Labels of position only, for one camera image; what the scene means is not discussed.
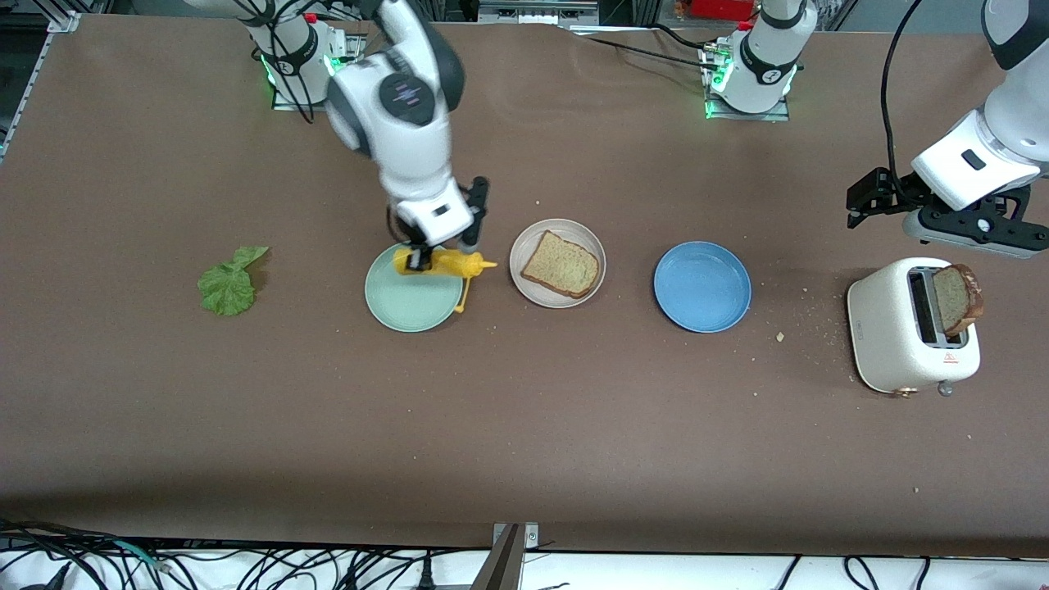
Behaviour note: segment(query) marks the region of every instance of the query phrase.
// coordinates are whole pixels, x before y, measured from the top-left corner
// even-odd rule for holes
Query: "brown table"
[[[405,335],[362,293],[389,244],[373,165],[323,115],[267,109],[239,26],[86,17],[51,48],[0,168],[5,513],[164,536],[483,545],[530,520],[563,548],[1049,555],[1049,256],[922,247],[900,217],[845,229],[845,189],[885,159],[886,36],[817,35],[792,121],[755,124],[704,120],[684,66],[549,26],[444,28],[469,72],[454,169],[492,181],[485,254],[569,217],[608,273],[551,311],[489,272],[465,315]],[[1001,79],[980,38],[907,37],[902,164]],[[691,239],[750,271],[726,333],[656,307],[657,261]],[[264,287],[215,317],[196,279],[241,245],[273,248]],[[854,374],[841,296],[908,255],[983,282],[983,366],[950,399]]]

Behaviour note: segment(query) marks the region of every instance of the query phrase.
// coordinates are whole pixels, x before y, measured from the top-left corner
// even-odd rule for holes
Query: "red box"
[[[723,21],[745,21],[754,14],[754,0],[692,0],[693,17]]]

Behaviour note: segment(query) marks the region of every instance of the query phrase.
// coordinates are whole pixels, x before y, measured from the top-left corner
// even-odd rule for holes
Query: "yellow object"
[[[399,248],[393,252],[393,268],[401,274],[440,274],[457,276],[466,279],[466,288],[463,289],[463,299],[455,305],[455,313],[461,314],[466,310],[466,296],[470,292],[470,279],[480,275],[485,269],[492,269],[498,265],[486,260],[480,252],[464,254],[458,250],[434,250],[430,253],[430,270],[414,272],[408,270],[408,258],[411,256],[411,248]]]

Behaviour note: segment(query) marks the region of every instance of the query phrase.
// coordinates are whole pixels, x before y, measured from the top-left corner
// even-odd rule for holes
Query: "toast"
[[[972,270],[951,265],[933,275],[943,333],[958,336],[983,315],[983,294]]]
[[[548,230],[521,276],[555,293],[580,299],[594,289],[600,270],[597,258],[585,248]]]

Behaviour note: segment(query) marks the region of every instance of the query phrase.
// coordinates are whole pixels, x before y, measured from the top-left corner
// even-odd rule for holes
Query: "blue plate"
[[[734,254],[709,241],[671,248],[656,267],[656,300],[675,323],[692,332],[721,332],[750,307],[750,277]]]

